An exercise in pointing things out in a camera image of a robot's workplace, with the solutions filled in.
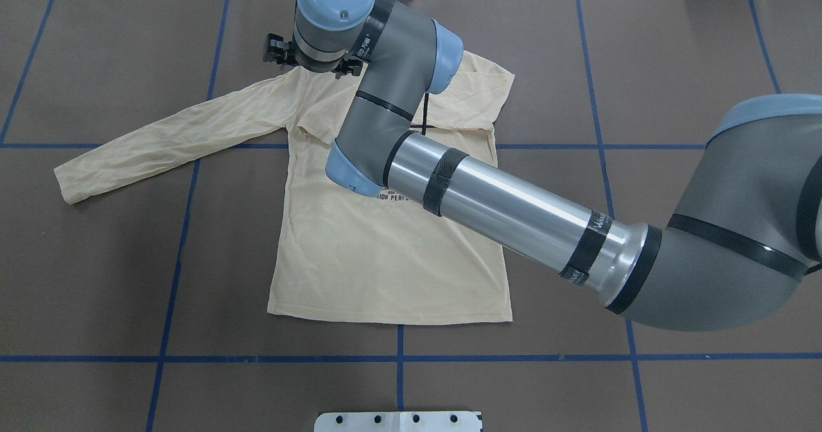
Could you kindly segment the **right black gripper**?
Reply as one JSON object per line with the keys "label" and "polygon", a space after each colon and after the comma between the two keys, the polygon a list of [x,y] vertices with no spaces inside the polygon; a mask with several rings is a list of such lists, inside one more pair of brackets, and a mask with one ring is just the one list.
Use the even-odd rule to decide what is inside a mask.
{"label": "right black gripper", "polygon": [[273,33],[269,33],[265,40],[263,61],[280,66],[299,65],[313,73],[334,73],[337,78],[347,75],[359,77],[364,69],[361,60],[347,58],[345,55],[334,60],[317,60],[302,51],[296,40],[285,41],[284,37]]}

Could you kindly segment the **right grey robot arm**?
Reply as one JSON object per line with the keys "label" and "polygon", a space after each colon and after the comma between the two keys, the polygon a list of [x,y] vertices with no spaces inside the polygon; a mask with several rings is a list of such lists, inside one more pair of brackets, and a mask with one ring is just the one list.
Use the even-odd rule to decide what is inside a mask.
{"label": "right grey robot arm", "polygon": [[604,308],[672,331],[720,331],[771,315],[820,268],[820,96],[772,94],[728,111],[664,229],[624,225],[409,128],[444,92],[458,35],[396,0],[296,0],[293,38],[264,60],[361,73],[327,177],[394,189],[567,280]]}

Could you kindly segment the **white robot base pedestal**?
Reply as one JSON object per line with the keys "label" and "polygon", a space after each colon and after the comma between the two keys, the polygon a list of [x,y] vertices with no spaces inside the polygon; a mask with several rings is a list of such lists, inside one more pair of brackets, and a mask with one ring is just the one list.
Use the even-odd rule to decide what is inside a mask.
{"label": "white robot base pedestal", "polygon": [[314,431],[482,431],[474,411],[329,412],[315,420]]}

